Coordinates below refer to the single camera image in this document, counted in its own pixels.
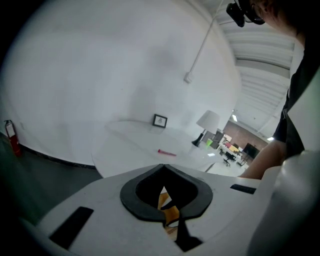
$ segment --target dark hair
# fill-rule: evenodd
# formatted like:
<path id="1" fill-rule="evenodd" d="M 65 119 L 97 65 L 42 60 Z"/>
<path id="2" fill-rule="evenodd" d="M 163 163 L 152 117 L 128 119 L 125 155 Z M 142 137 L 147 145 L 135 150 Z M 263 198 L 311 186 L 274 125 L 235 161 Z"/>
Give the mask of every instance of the dark hair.
<path id="1" fill-rule="evenodd" d="M 276 3 L 286 14 L 288 21 L 297 28 L 297 33 L 308 33 L 318 11 L 316 6 L 312 6 L 313 3 L 301 0 L 276 0 Z"/>

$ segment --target wall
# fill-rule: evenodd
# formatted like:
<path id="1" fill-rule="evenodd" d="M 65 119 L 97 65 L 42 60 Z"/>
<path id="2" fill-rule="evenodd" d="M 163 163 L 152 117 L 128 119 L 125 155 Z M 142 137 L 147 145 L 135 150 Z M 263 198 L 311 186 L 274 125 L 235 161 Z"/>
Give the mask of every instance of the wall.
<path id="1" fill-rule="evenodd" d="M 241 81 L 219 27 L 192 84 L 183 82 L 208 28 L 183 0 L 49 1 L 6 56 L 1 120 L 14 122 L 21 144 L 87 165 L 107 122 L 151 122 L 157 113 L 196 137 L 196 121 L 212 110 L 223 129 Z"/>
<path id="2" fill-rule="evenodd" d="M 247 143 L 255 146 L 260 151 L 268 145 L 268 143 L 264 140 L 230 121 L 228 121 L 228 123 L 226 124 L 223 132 L 225 134 L 228 134 L 232 138 L 232 144 L 235 143 L 243 149 L 245 148 Z"/>

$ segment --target person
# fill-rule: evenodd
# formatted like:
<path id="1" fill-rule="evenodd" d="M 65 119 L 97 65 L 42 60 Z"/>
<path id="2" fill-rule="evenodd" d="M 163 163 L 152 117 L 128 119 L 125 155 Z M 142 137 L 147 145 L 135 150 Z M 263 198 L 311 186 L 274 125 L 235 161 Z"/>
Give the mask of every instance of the person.
<path id="1" fill-rule="evenodd" d="M 239 9 L 252 22 L 264 22 L 276 30 L 296 38 L 304 47 L 303 59 L 291 78 L 279 124 L 269 143 L 252 161 L 241 178 L 261 179 L 268 168 L 281 166 L 285 159 L 300 154 L 304 150 L 301 138 L 288 116 L 288 111 L 296 103 L 311 82 L 320 65 L 320 51 L 317 32 L 318 1 L 293 0 L 239 0 Z"/>

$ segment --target white lampshade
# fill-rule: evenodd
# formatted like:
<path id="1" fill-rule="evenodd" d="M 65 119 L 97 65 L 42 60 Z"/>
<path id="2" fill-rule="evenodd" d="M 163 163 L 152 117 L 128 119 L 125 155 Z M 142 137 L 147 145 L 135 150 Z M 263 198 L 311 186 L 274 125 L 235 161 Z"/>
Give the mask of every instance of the white lampshade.
<path id="1" fill-rule="evenodd" d="M 220 121 L 220 116 L 210 110 L 207 110 L 203 116 L 200 117 L 196 124 L 203 129 L 206 129 L 210 133 L 216 134 L 218 125 Z"/>

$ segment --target ceiling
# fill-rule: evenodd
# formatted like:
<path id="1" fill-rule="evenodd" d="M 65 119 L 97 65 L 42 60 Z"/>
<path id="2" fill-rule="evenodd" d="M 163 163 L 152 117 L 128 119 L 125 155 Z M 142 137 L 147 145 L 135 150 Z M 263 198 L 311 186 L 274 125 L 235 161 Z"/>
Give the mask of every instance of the ceiling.
<path id="1" fill-rule="evenodd" d="M 221 0 L 198 0 L 213 16 Z M 234 114 L 238 124 L 262 138 L 273 135 L 290 85 L 295 40 L 267 24 L 237 24 L 226 9 L 234 0 L 224 0 L 216 20 L 236 58 L 242 80 Z"/>

